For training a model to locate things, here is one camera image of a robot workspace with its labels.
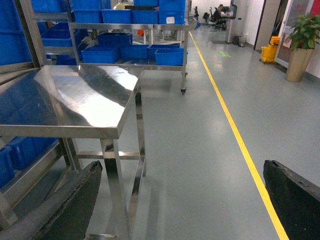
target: plant pot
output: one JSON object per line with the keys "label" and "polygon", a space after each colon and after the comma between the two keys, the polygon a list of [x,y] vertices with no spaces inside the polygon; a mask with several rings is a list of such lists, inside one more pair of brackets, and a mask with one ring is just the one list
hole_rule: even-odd
{"label": "plant pot", "polygon": [[305,74],[308,64],[314,54],[314,49],[297,48],[291,53],[289,66],[286,71],[285,80],[289,82],[300,82]]}

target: green floor marking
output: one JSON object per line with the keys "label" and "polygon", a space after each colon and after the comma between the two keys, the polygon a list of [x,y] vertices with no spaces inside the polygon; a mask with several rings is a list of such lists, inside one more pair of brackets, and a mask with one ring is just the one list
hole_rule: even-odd
{"label": "green floor marking", "polygon": [[227,53],[226,51],[218,51],[218,54],[220,55],[220,57],[231,58],[229,53]]}

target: yellow floor line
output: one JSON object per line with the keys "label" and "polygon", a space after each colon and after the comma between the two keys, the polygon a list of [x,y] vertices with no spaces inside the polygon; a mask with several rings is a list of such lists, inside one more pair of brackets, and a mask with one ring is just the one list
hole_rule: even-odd
{"label": "yellow floor line", "polygon": [[269,214],[269,216],[271,218],[271,221],[272,221],[272,223],[274,225],[274,228],[275,228],[275,230],[276,230],[276,232],[277,232],[277,234],[279,236],[279,239],[280,240],[289,240],[289,238],[288,238],[288,236],[286,234],[286,231],[285,231],[284,227],[282,226],[282,224],[281,224],[281,222],[280,222],[280,220],[279,220],[279,218],[278,218],[278,216],[276,214],[274,206],[271,203],[270,196],[269,196],[269,194],[267,192],[267,189],[266,189],[266,187],[265,187],[265,185],[264,185],[264,183],[263,183],[263,181],[262,181],[262,179],[261,179],[261,177],[259,175],[259,172],[258,172],[258,170],[257,170],[257,168],[256,168],[256,166],[254,164],[254,161],[252,160],[252,158],[251,158],[251,156],[249,154],[249,151],[248,151],[248,149],[246,147],[246,144],[245,144],[244,140],[242,139],[242,137],[240,135],[240,132],[239,132],[239,130],[238,130],[238,128],[237,128],[237,126],[236,126],[236,124],[235,124],[235,122],[234,122],[234,120],[233,120],[233,118],[232,118],[232,116],[231,116],[231,114],[230,114],[230,112],[228,110],[228,108],[227,108],[227,105],[226,105],[226,103],[225,103],[225,101],[224,101],[224,99],[223,99],[223,97],[222,97],[222,95],[221,95],[221,93],[220,93],[220,91],[219,91],[219,89],[217,87],[217,84],[216,84],[214,78],[212,77],[212,74],[211,74],[211,72],[210,72],[210,70],[208,68],[208,65],[207,65],[204,57],[202,56],[202,54],[200,52],[200,49],[198,48],[198,45],[197,45],[193,35],[191,34],[191,32],[190,32],[190,36],[191,36],[191,38],[193,40],[193,43],[195,45],[195,48],[196,48],[199,56],[201,58],[201,61],[202,61],[203,66],[204,66],[204,68],[206,70],[206,73],[208,74],[208,76],[210,78],[210,81],[211,81],[211,83],[213,85],[213,88],[215,90],[215,93],[216,93],[216,95],[217,95],[217,97],[218,97],[218,99],[220,101],[220,104],[221,104],[221,106],[223,108],[223,111],[224,111],[224,113],[226,115],[226,118],[229,121],[229,124],[230,124],[230,126],[232,128],[233,134],[234,134],[234,136],[236,138],[236,141],[237,141],[237,143],[238,143],[238,145],[240,147],[240,150],[241,150],[242,155],[243,155],[243,157],[245,159],[245,162],[246,162],[246,164],[247,164],[247,166],[248,166],[248,168],[250,170],[250,173],[251,173],[252,178],[253,178],[253,180],[255,182],[255,185],[256,185],[259,193],[260,193],[260,196],[261,196],[261,198],[263,200],[265,208],[266,208],[266,210],[267,210],[267,212],[268,212],[268,214]]}

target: green leaves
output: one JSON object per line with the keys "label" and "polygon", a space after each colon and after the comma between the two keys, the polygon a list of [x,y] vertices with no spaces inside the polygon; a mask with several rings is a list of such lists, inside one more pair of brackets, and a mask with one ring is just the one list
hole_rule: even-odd
{"label": "green leaves", "polygon": [[309,39],[308,46],[309,48],[314,49],[316,47],[315,41],[312,39]]}
{"label": "green leaves", "polygon": [[317,39],[320,39],[320,14],[312,16],[310,13],[299,15],[293,24],[293,32],[285,40],[291,42],[291,51],[297,48],[314,49],[316,44],[319,44]]}

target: table top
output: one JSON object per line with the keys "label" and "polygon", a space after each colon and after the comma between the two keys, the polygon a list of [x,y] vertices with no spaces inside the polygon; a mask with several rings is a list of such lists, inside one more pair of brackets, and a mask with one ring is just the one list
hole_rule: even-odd
{"label": "table top", "polygon": [[0,136],[118,139],[142,68],[46,65],[0,86]]}

